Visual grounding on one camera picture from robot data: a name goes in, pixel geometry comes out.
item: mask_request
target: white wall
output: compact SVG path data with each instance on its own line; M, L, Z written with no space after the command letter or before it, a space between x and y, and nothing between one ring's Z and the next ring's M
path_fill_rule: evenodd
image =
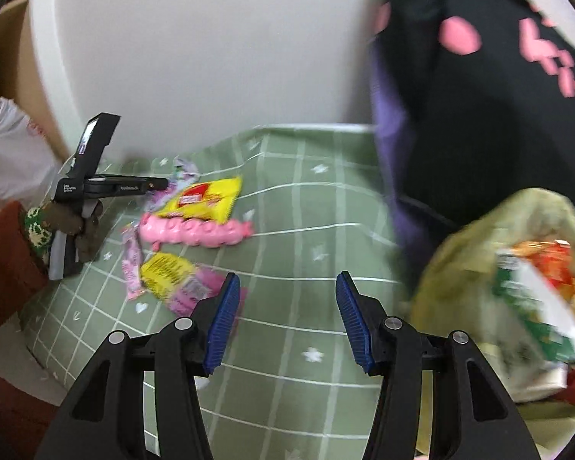
M566 0L535 0L575 44ZM369 122L366 43L379 0L31 0L66 142L123 116L113 156L201 148L257 124Z

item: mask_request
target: brown glove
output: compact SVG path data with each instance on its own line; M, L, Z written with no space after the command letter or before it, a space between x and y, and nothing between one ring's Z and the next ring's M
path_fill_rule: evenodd
M102 203L99 202L92 215L83 219L75 215L68 206L49 202L40 210L41 225L53 232L59 230L67 235L76 235L75 244L79 251L79 261L86 263L92 261L102 242L98 237L98 228L103 210Z

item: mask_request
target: pink candy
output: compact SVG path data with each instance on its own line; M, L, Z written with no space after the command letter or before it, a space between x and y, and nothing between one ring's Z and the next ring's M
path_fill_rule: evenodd
M160 218L145 213L138 225L138 234L144 241L152 242L153 250L158 251L161 243L184 243L204 247L235 245L244 238L252 236L253 228L251 222L241 223L236 219L220 225L215 221Z

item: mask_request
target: light green bag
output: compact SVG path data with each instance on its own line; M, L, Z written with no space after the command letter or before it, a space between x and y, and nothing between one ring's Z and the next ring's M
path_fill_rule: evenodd
M492 212L448 237L439 247L414 297L411 324L420 332L442 337L456 329L468 332L503 380L506 376L496 345L498 324L494 316L489 316L488 309L494 302L491 285L497 268L496 251L548 236L571 244L575 274L575 208L570 201L536 188L511 196ZM575 432L575 409L561 406L562 416L554 415L557 405L527 406L527 425L543 453L563 446ZM431 426L432 378L426 372L417 438L421 452L429 450Z

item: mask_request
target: metal screw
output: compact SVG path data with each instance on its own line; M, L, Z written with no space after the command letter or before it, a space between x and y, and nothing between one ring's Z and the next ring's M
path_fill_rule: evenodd
M179 318L177 321L175 321L175 328L177 330L187 330L193 324L194 322L191 318Z
M454 332L453 337L458 344L466 344L468 342L468 335L460 330Z
M386 321L384 322L384 324L390 330L398 330L400 327L402 327L402 321L400 321L395 316L390 316L390 317L386 318Z
M126 338L126 334L117 330L116 332L113 332L111 335L109 335L108 341L111 344L119 344L120 342L123 342L123 340L125 338Z

